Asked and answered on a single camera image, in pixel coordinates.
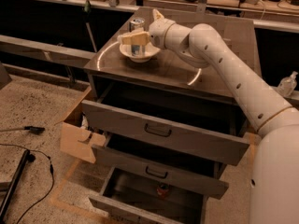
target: metal can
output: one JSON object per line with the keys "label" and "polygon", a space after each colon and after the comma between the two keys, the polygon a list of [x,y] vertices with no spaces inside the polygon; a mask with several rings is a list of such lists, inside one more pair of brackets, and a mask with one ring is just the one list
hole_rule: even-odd
{"label": "metal can", "polygon": [[[143,18],[134,18],[129,22],[129,32],[132,32],[133,30],[136,29],[144,30],[144,26],[145,26],[145,20]],[[145,46],[139,46],[139,45],[131,46],[132,56],[144,56],[145,50],[146,50]]]}

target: plastic bottle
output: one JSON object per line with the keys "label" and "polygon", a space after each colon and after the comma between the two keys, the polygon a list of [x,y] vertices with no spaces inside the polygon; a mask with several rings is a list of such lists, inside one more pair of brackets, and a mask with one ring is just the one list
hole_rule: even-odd
{"label": "plastic bottle", "polygon": [[283,97],[289,97],[297,86],[296,75],[298,72],[293,71],[289,77],[281,79],[277,92]]}

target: bowl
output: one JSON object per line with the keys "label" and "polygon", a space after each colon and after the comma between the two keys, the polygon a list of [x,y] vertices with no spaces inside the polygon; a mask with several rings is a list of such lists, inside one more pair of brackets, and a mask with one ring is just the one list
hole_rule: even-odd
{"label": "bowl", "polygon": [[145,62],[149,61],[151,57],[153,57],[160,51],[160,49],[152,46],[152,44],[149,42],[146,45],[145,53],[143,55],[133,56],[131,47],[132,47],[131,45],[121,44],[120,51],[121,51],[122,55],[129,57],[131,59],[131,61],[133,61],[135,63],[145,63]]}

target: cabinet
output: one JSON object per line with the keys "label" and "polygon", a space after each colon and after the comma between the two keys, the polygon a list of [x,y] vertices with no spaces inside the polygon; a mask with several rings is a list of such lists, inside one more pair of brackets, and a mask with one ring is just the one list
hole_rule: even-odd
{"label": "cabinet", "polygon": [[[163,10],[182,24],[207,22],[252,69],[259,67],[251,21]],[[134,16],[152,22],[151,9]],[[220,199],[229,184],[226,165],[238,165],[249,142],[246,118],[212,69],[198,70],[169,50],[146,63],[121,55],[118,34],[84,67],[93,100],[83,100],[89,125],[106,134],[92,144],[95,163],[111,166],[95,207],[137,223],[204,223],[208,197]],[[245,30],[243,36],[235,35]],[[167,187],[165,196],[159,188]]]}

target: gray floor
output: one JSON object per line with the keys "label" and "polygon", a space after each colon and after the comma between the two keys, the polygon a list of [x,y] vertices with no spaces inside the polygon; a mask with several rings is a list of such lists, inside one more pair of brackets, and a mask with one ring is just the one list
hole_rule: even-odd
{"label": "gray floor", "polygon": [[[125,223],[93,208],[88,199],[89,195],[98,193],[109,168],[80,161],[60,151],[61,118],[86,85],[69,88],[67,80],[36,74],[10,76],[12,82],[0,90],[0,129],[34,125],[45,127],[46,131],[39,135],[27,131],[0,133],[0,143],[45,152],[51,157],[55,178],[50,195],[31,209],[20,223]],[[221,178],[230,183],[230,188],[221,200],[207,202],[206,224],[248,223],[249,181],[256,136],[252,133],[247,136],[252,143],[250,149],[239,165],[229,166]],[[11,180],[22,153],[18,147],[0,146],[0,182]],[[32,153],[36,160],[25,166],[7,210],[7,224],[15,224],[51,186],[49,161],[40,153]]]}

